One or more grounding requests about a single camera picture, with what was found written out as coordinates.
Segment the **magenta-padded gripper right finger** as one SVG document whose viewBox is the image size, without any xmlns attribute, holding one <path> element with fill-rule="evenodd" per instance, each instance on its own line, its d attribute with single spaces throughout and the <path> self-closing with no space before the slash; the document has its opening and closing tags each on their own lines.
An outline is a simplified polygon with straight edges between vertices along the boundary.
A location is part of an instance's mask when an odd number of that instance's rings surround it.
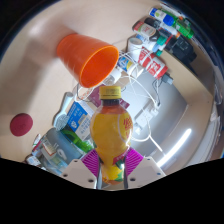
<svg viewBox="0 0 224 224">
<path fill-rule="evenodd" d="M 133 148 L 128 150 L 124 158 L 125 189 L 143 187 L 165 176 L 152 157 L 144 157 Z"/>
</svg>

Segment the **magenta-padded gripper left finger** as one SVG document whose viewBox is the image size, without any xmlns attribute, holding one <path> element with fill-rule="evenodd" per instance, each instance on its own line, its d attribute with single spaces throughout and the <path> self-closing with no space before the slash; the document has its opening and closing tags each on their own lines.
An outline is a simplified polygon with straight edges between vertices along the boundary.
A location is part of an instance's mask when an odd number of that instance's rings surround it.
<svg viewBox="0 0 224 224">
<path fill-rule="evenodd" d="M 73 159 L 61 177 L 84 188 L 101 189 L 102 174 L 97 152 L 91 150 L 81 159 Z"/>
</svg>

